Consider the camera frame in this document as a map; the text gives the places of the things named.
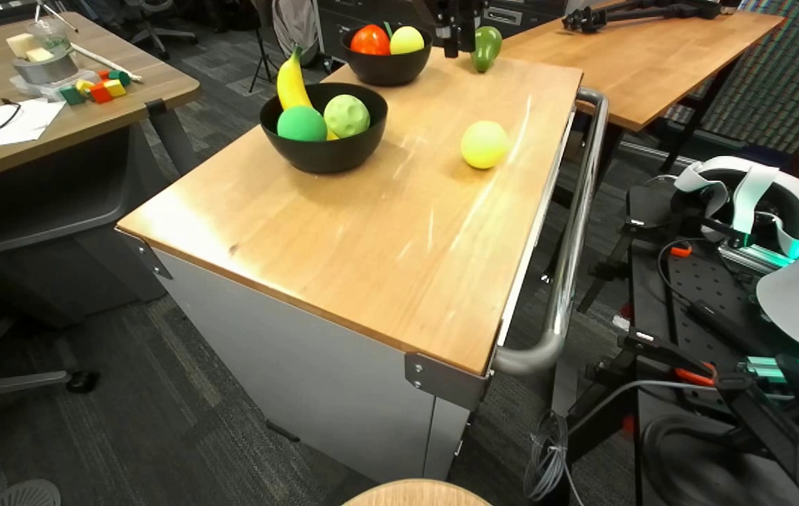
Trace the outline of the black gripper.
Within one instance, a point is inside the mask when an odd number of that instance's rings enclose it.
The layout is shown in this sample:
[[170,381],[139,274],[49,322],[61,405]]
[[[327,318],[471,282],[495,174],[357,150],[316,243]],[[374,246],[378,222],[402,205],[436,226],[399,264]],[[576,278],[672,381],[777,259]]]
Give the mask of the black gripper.
[[438,0],[438,37],[447,58],[462,58],[476,49],[485,0]]

